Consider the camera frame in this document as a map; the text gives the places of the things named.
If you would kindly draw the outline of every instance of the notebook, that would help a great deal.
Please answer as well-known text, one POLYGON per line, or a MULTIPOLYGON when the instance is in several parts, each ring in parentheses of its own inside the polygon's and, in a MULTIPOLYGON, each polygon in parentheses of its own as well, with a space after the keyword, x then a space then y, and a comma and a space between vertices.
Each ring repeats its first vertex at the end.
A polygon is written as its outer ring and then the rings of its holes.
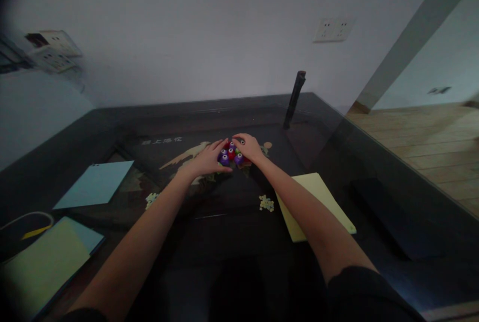
MULTIPOLYGON (((303 186, 306 190, 313 194, 314 197, 316 197, 319 201, 321 201, 323 205, 326 206, 328 210, 331 211, 331 213, 338 219, 338 221, 341 222, 341 224, 350 234, 356 233, 356 227, 354 227, 351 220, 346 216, 341 207, 339 207, 338 203, 334 199, 333 195, 331 195, 331 192, 327 188, 323 179, 321 178, 321 176, 319 176, 317 172, 306 175, 293 176, 292 178, 299 182, 301 186, 303 186)), ((283 214, 283 218, 288 228, 289 235, 291 236, 291 240, 293 242, 306 241, 306 236, 304 235, 296 220, 289 213, 288 209, 284 205, 284 202, 281 201, 281 198, 279 197, 278 193, 276 193, 276 197, 278 198, 279 207, 281 208, 281 213, 283 214)))
POLYGON ((17 313, 32 320, 90 258, 104 237, 62 218, 1 267, 5 292, 17 313))
POLYGON ((131 165, 133 161, 90 166, 53 209, 108 203, 131 165))

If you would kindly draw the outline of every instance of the green paper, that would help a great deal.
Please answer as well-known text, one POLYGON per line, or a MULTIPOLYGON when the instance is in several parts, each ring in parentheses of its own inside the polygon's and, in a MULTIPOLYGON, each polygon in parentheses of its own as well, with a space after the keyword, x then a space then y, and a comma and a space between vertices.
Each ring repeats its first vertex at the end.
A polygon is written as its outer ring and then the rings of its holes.
POLYGON ((5 291, 25 320, 34 318, 90 257, 68 220, 58 222, 5 263, 5 291))

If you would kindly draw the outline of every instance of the electrical outlet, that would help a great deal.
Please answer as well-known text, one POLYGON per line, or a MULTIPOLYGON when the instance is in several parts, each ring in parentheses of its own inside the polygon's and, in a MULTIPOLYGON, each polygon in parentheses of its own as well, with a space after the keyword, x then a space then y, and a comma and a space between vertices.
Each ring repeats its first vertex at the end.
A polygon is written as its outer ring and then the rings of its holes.
POLYGON ((337 18, 336 25, 331 35, 333 41, 343 41, 349 36, 349 33, 353 29, 356 19, 354 18, 337 18))
POLYGON ((432 88, 430 91, 428 91, 428 94, 431 94, 431 95, 445 94, 450 89, 451 87, 432 88))
POLYGON ((43 30, 39 32, 53 49, 67 57, 80 56, 81 51, 63 30, 43 30))
POLYGON ((76 65, 50 45, 35 49, 28 56, 41 68, 54 73, 60 73, 76 65))
POLYGON ((325 18, 319 22, 318 30, 314 36, 313 43, 330 41, 336 21, 333 18, 325 18))

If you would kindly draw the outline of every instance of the light blue paper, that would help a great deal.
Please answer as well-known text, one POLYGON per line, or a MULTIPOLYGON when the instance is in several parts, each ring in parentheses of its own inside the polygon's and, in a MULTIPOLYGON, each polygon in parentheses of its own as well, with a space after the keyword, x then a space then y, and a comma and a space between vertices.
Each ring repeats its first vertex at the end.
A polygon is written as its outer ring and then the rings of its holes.
POLYGON ((90 166, 53 210, 106 204, 110 201, 133 161, 110 162, 90 166))
POLYGON ((73 230, 75 231, 76 235, 81 240, 81 242, 83 242, 83 245, 85 246, 86 250, 91 255, 91 253, 95 250, 98 244, 103 240, 103 235, 99 234, 96 231, 93 231, 88 227, 83 226, 82 224, 68 217, 63 217, 60 221, 62 221, 63 219, 68 220, 70 225, 73 227, 73 230))

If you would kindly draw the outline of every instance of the black stick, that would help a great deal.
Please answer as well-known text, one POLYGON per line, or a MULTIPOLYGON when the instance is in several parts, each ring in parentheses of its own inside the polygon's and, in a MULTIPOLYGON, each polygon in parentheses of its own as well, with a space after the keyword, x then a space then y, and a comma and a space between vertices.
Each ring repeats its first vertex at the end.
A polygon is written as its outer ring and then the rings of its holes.
POLYGON ((289 100, 288 111, 286 112, 286 117, 284 118, 283 128, 289 129, 289 123, 293 118, 294 110, 296 110, 296 104, 298 103, 299 93, 301 88, 306 81, 306 72, 304 70, 298 71, 296 75, 296 81, 294 82, 293 92, 291 94, 291 99, 289 100))

